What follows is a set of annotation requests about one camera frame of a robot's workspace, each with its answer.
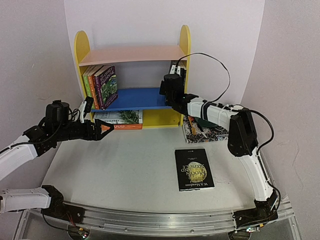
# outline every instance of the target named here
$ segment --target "gray wall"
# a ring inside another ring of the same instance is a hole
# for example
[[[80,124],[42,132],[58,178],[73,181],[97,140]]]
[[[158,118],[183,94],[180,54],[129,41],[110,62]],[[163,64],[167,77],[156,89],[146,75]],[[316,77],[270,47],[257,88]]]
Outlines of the gray wall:
[[[38,124],[46,105],[81,101],[69,44],[64,1],[0,1],[0,149]],[[55,150],[26,163],[3,188],[38,187]],[[10,239],[19,215],[0,215],[0,239]]]
[[[242,104],[265,114],[275,140],[263,149],[304,239],[319,239],[320,4],[266,0]],[[260,142],[270,136],[258,117]]]

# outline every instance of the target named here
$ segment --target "pink shelf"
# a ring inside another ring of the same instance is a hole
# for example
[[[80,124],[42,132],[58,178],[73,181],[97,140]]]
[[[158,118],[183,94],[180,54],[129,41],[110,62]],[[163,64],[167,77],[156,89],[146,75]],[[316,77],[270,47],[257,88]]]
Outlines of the pink shelf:
[[[79,66],[141,61],[171,61],[178,60],[184,55],[178,45],[108,47],[91,50],[79,63]]]

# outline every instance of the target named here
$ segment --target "white table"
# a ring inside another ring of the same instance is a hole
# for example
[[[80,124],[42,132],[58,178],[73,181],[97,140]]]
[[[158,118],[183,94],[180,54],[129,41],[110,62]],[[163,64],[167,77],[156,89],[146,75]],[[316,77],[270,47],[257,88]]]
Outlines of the white table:
[[[175,149],[205,148],[214,189],[180,192]],[[244,167],[226,141],[187,144],[181,127],[113,131],[63,142],[43,184],[68,202],[116,210],[191,213],[254,208]]]

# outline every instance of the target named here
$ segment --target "purple book cover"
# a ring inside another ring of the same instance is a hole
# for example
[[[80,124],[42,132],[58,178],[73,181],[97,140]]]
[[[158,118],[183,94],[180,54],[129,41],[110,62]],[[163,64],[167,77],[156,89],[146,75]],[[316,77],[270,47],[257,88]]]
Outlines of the purple book cover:
[[[104,109],[104,104],[102,102],[102,95],[101,95],[101,83],[99,81],[99,76],[94,77],[95,80],[95,92],[98,93],[98,104],[100,109]]]
[[[102,109],[109,107],[118,98],[116,67],[110,66],[98,76],[98,94]]]

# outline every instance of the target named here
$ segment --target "book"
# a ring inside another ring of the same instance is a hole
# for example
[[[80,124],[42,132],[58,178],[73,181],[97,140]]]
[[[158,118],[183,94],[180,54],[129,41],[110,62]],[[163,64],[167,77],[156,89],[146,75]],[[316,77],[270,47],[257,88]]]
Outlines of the book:
[[[177,149],[174,155],[180,191],[214,188],[205,149]]]
[[[116,67],[105,65],[94,78],[99,107],[106,109],[118,98]]]
[[[102,131],[107,131],[109,127],[102,125]],[[141,130],[141,124],[114,124],[114,130]]]
[[[94,119],[99,119],[109,124],[142,124],[142,110],[106,111],[97,112]]]
[[[96,93],[96,88],[95,88],[95,73],[98,72],[103,66],[102,65],[96,65],[94,66],[89,72],[88,72],[88,82],[90,86],[90,91],[91,91],[91,97],[93,98],[93,105],[95,109],[99,109],[99,104],[98,104],[98,98],[97,98],[97,93]]]
[[[88,97],[92,98],[91,90],[90,90],[90,85],[89,85],[89,80],[88,80],[88,73],[89,71],[93,68],[94,66],[88,66],[86,70],[84,71],[82,75],[84,87],[85,87],[85,92]],[[95,104],[92,104],[91,109],[95,109]]]
[[[193,116],[183,117],[182,129],[185,141],[188,144],[207,143],[228,139],[229,132],[225,128],[212,122],[202,121],[205,122],[205,124],[201,122],[201,119],[196,119]]]

